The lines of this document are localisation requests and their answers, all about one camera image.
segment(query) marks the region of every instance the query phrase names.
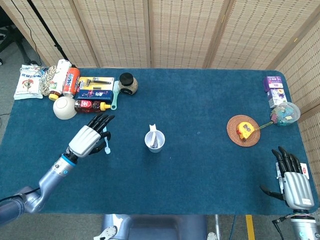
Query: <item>white paper cup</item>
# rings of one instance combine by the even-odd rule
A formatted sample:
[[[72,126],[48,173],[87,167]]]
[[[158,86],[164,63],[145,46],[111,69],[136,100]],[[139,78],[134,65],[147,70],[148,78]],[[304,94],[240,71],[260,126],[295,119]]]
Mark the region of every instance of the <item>white paper cup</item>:
[[[152,148],[151,147],[151,139],[152,139],[153,133],[155,133],[155,136],[156,136],[156,139],[157,139],[157,142],[158,142],[158,147],[157,148]],[[166,141],[165,135],[159,130],[149,131],[144,137],[144,143],[148,147],[150,152],[152,152],[152,153],[160,152],[162,147],[165,144],[165,141]]]

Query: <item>orange can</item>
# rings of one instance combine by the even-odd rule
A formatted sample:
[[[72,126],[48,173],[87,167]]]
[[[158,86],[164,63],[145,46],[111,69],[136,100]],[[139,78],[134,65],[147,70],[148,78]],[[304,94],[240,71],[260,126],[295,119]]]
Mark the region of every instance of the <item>orange can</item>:
[[[80,78],[80,70],[76,67],[70,67],[64,81],[63,95],[73,98],[77,93],[78,81]]]

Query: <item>white bowl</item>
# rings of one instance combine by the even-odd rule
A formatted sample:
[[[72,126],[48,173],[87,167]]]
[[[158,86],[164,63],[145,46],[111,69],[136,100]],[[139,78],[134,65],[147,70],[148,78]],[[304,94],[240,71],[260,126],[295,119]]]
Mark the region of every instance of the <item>white bowl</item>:
[[[59,97],[53,103],[53,112],[58,119],[67,120],[73,118],[77,112],[75,110],[75,102],[71,97]]]

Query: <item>yellow cap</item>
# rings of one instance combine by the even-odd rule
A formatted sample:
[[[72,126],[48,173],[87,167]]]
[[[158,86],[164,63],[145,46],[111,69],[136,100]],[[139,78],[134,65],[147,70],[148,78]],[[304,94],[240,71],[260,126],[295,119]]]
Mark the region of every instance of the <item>yellow cap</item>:
[[[111,108],[111,105],[106,104],[105,102],[101,102],[100,103],[100,110],[101,111],[105,111],[105,110],[110,109],[110,108]]]
[[[55,101],[59,98],[59,96],[55,95],[55,94],[49,94],[49,99],[52,101]]]

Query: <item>yellow floor tape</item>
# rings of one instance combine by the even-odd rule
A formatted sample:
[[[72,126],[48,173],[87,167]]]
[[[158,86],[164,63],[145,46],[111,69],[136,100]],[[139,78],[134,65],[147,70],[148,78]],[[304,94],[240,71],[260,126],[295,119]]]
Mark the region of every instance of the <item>yellow floor tape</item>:
[[[248,240],[255,240],[254,223],[252,215],[245,215],[246,229],[248,231]]]

